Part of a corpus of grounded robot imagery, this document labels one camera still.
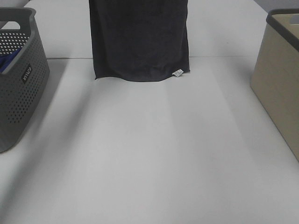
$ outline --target towel tag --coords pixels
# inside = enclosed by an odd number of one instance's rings
[[[183,73],[184,73],[184,71],[181,70],[181,69],[179,69],[179,70],[173,72],[172,75],[174,75],[174,76],[176,76],[176,77],[180,77]]]

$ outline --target perforated laundry basket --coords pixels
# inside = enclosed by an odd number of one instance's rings
[[[45,88],[49,67],[31,8],[0,7],[0,21],[20,29],[0,30],[0,55],[21,51],[0,73],[0,152],[11,148],[29,122]]]
[[[299,9],[267,17],[251,87],[299,160]]]

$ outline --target gray plastic basket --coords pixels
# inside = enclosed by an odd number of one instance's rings
[[[46,86],[49,66],[31,8],[0,7],[0,21],[20,29],[0,30],[0,55],[21,51],[0,73],[0,152],[20,138]]]

